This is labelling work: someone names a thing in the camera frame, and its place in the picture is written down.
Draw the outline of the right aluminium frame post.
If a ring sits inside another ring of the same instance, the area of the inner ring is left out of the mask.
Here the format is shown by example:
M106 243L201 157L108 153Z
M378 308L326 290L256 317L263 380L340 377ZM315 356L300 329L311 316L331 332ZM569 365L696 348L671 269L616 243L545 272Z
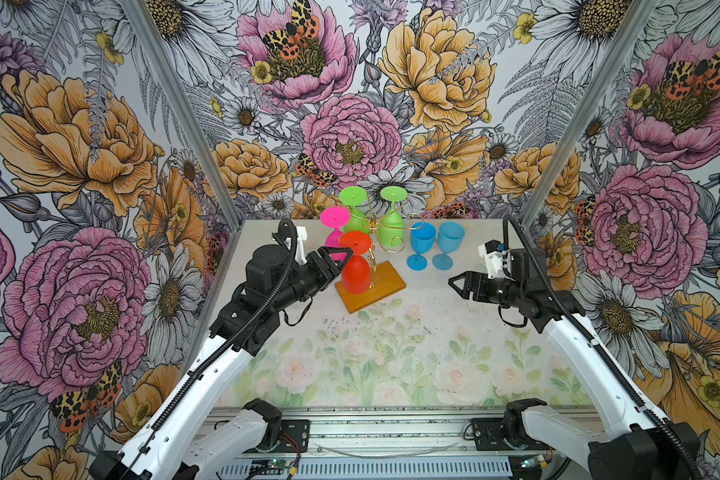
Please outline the right aluminium frame post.
M523 227L530 225L537 211L546 202L558 176L574 153L582 132L595 114L599 100L606 94L622 64L633 52L640 32L647 24L656 4L656 1L640 0L633 1L628 8L622 25L617 29L613 42L606 50L603 64L593 70L590 84L582 100L576 106L571 121L525 205L521 215Z

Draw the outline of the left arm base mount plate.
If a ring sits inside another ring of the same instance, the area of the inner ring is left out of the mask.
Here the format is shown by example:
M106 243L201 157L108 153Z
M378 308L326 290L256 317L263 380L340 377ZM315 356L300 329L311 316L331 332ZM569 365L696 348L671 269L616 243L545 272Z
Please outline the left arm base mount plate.
M262 453L301 454L309 448L311 422L306 419L290 419L281 422L281 430L275 443Z

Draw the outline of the aluminium front rail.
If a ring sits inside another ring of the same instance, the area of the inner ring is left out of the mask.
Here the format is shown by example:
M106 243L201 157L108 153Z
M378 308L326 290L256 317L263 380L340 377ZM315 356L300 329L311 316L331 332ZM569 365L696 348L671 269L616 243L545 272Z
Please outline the aluminium front rail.
M556 447L480 452L467 433L475 418L503 419L501 407L478 409L300 408L283 420L311 422L306 453L250 451L225 462L218 479L244 479L272 460L299 465L297 479L587 479Z

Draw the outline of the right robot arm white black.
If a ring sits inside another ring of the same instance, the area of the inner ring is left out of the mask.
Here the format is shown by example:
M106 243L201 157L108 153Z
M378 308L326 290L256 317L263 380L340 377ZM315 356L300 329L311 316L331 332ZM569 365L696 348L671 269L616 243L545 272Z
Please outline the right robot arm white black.
M449 286L463 299L515 308L565 360L602 423L586 427L537 398L505 407L502 437L512 447L544 444L594 479L698 479L699 435L675 423L643 393L567 291L541 279L517 281L467 271Z

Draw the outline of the aluminium frame post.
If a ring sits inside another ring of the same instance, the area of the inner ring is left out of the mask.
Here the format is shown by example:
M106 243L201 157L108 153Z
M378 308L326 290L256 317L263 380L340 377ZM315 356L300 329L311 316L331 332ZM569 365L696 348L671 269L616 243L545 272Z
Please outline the aluminium frame post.
M521 215L523 227L530 225L537 211L546 202L558 176L574 153L582 132L595 114L599 100L606 94L622 64L633 52L640 32L647 24L656 4L656 1L640 0L633 1L628 8L622 25L617 29L613 42L606 50L603 64L593 70L590 84L582 100L576 106L571 121L525 205Z
M123 9L146 54L150 68L160 83L179 125L187 136L188 143L215 193L227 224L234 234L238 234L243 220L213 159L211 148L186 96L180 76L172 65L172 56L163 45L163 40L146 3L144 1L125 1Z

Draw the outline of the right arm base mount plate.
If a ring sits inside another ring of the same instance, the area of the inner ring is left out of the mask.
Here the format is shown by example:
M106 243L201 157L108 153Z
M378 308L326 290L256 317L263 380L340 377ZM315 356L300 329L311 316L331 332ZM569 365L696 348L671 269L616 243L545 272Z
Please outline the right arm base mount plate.
M467 429L475 449L480 452L514 450L507 440L504 421L500 418L475 418Z

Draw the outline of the pink wine glass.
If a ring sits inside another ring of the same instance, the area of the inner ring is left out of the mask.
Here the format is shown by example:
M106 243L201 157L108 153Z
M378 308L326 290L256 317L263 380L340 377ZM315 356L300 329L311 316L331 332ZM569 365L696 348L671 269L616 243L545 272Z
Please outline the pink wine glass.
M321 223L331 230L324 242L325 247L340 247L342 228L349 223L350 218L350 211L341 206L329 207L321 212Z

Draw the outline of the red wine glass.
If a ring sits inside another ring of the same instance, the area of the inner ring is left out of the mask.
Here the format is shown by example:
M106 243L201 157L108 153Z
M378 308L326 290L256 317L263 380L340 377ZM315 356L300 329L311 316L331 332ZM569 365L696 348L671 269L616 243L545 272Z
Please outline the red wine glass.
M352 250L342 272L343 288L350 294L362 294L371 286L371 267L364 257L370 251L372 241L368 234L350 231L340 237L340 245Z

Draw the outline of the blue wine glass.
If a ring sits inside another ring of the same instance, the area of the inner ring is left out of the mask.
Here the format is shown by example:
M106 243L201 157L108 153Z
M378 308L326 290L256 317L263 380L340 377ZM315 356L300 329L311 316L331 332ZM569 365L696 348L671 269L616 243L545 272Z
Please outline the blue wine glass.
M438 270L450 270L453 267L451 254L462 244L465 228L456 222L442 223L438 229L437 244L440 253L433 257L433 265Z
M428 261L424 254L434 245L436 235L436 228L427 222L417 222L411 227L409 245L413 254L406 261L409 269L422 271L427 267Z

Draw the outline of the left green wine glass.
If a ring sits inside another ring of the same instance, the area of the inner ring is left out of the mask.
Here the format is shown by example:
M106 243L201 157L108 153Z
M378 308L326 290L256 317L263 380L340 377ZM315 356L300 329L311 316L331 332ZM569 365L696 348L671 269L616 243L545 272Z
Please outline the left green wine glass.
M360 186L349 186L340 192L339 200L345 207L349 208L350 214L349 221L343 227L343 232L360 231L369 234L369 220L359 209L361 205L367 203L367 192Z

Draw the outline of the left aluminium frame post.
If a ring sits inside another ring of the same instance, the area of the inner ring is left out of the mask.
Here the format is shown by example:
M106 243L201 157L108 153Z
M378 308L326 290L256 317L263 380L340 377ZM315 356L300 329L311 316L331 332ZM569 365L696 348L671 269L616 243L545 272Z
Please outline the left aluminium frame post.
M188 143L215 193L227 224L234 234L238 234L243 220L213 159L211 148L186 96L180 76L172 65L172 56L163 45L163 40L146 3L144 1L125 1L123 9L146 54L150 68L160 83L179 125L187 136Z

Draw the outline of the right green wine glass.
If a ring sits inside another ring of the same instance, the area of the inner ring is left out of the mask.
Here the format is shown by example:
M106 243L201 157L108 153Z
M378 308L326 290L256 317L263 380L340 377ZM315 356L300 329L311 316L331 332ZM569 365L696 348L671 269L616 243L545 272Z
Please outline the right green wine glass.
M408 193L402 187L388 186L381 190L380 195L389 203L389 209L380 220L379 242L385 249L399 250L404 243L404 221L398 207L407 199Z

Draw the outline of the green wine glass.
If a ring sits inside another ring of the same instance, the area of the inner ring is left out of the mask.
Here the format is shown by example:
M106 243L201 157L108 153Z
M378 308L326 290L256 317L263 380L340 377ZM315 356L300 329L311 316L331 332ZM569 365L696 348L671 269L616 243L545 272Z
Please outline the green wine glass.
M388 186L381 190L380 195L389 203L389 209L380 220L379 242L385 249L399 250L404 243L404 221L398 207L407 199L408 193L402 187Z
M350 214L349 221L343 227L343 232L360 231L369 234L369 220L359 209L361 205L367 203L367 192L360 186L349 186L340 192L339 200L345 207L349 208Z

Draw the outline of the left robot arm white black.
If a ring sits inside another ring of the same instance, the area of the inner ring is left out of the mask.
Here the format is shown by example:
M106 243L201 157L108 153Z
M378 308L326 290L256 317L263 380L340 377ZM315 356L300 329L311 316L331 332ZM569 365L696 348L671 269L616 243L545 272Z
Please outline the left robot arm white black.
M286 317L340 277L352 252L320 247L297 261L287 241L257 248L246 278L212 323L191 369L146 425L117 451L98 455L94 479L211 479L235 457L269 449L280 436L281 411L263 400L215 432L198 439L231 383L245 370Z

